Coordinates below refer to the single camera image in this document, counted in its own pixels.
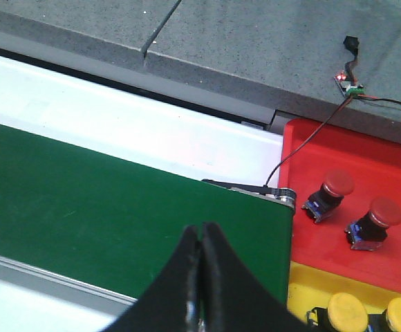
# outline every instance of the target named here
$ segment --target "red mushroom button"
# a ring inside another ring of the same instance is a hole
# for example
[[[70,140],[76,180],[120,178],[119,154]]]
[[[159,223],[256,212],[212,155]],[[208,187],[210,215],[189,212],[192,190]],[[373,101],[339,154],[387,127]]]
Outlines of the red mushroom button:
[[[401,223],[401,208],[395,201],[379,196],[373,199],[369,208],[371,220],[382,227]]]
[[[354,180],[343,169],[332,169],[325,174],[324,186],[333,196],[346,196],[354,190]]]

